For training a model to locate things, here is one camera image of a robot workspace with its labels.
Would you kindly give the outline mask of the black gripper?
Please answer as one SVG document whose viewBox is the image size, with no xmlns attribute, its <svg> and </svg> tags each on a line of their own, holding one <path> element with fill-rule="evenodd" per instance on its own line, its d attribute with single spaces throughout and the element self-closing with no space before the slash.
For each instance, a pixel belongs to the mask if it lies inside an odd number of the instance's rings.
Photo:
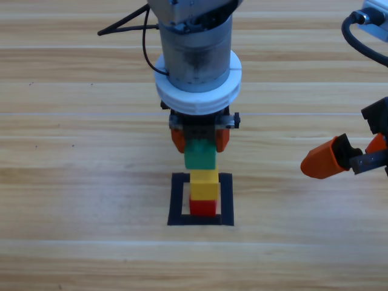
<svg viewBox="0 0 388 291">
<path fill-rule="evenodd" d="M 230 140 L 230 129 L 238 129 L 241 123 L 240 114 L 232 113 L 229 106 L 206 115 L 181 113 L 163 101 L 160 106 L 163 110 L 170 110 L 171 137 L 179 153 L 184 153 L 186 141 L 191 139 L 216 140 L 216 151 L 221 153 L 225 151 Z"/>
<path fill-rule="evenodd" d="M 346 134 L 335 136 L 309 151 L 300 166 L 303 174 L 326 179 L 349 171 L 351 166 L 356 175 L 380 167 L 384 167 L 387 173 L 387 97 L 365 107 L 361 113 L 375 135 L 365 154 L 351 146 Z"/>
</svg>

